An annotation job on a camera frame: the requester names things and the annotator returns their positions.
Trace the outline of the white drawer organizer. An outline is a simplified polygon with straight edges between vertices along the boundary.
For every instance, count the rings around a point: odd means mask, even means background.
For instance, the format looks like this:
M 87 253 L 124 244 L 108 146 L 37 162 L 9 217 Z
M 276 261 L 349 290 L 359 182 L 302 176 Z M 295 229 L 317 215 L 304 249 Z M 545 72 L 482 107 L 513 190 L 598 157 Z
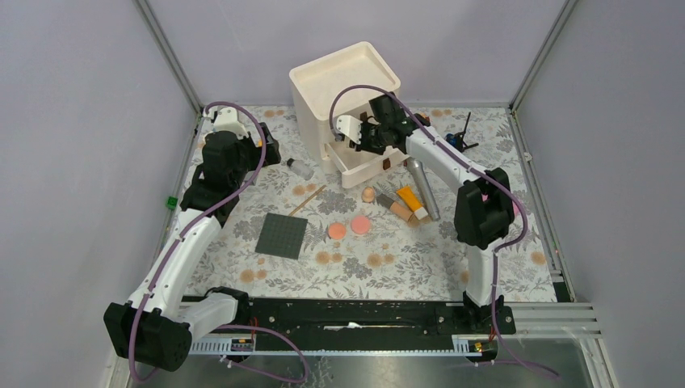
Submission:
M 407 156 L 390 147 L 382 155 L 355 151 L 348 140 L 336 141 L 329 118 L 372 114 L 369 101 L 380 92 L 356 89 L 334 98 L 354 85 L 378 86 L 399 93 L 400 78 L 376 48 L 361 41 L 289 71 L 300 139 L 325 173 L 338 172 L 343 188 L 353 188 L 404 162 Z

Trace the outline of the pink round makeup puff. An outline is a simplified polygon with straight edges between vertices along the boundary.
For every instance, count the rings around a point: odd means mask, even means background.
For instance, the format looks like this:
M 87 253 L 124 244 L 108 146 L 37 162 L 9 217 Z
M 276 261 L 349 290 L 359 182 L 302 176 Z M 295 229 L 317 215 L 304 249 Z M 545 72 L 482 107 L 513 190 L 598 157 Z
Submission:
M 370 231 L 372 223 L 369 218 L 359 215 L 351 220 L 350 227 L 355 234 L 364 235 Z

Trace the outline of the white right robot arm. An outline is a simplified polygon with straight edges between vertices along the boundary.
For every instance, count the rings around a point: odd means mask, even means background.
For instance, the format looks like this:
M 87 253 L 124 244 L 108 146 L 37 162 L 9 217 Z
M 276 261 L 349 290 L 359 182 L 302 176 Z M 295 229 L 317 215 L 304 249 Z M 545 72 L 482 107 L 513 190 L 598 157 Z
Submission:
M 382 154 L 396 149 L 421 162 L 456 194 L 453 224 L 456 239 L 467 246 L 470 281 L 463 312 L 465 326 L 482 333 L 495 322 L 490 306 L 499 297 L 498 252 L 511 244 L 507 236 L 515 221 L 515 206 L 508 174 L 486 169 L 467 159 L 429 123 L 390 95 L 370 102 L 372 117 L 360 120 L 340 115 L 333 128 L 358 151 Z

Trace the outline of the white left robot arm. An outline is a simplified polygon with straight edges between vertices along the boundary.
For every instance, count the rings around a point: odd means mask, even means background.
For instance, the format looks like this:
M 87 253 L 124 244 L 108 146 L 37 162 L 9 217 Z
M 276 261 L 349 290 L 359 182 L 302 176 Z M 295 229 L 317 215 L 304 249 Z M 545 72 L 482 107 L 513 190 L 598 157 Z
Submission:
M 238 138 L 210 132 L 203 161 L 180 202 L 177 222 L 158 259 L 124 304 L 111 303 L 103 321 L 116 355 L 153 370 L 174 372 L 187 359 L 191 344 L 224 325 L 232 332 L 250 324 L 248 295 L 221 286 L 189 310 L 181 311 L 185 289 L 209 244 L 239 201 L 247 176 L 257 167 L 281 161 L 279 143 L 267 124 L 259 125 L 260 145 L 251 135 Z

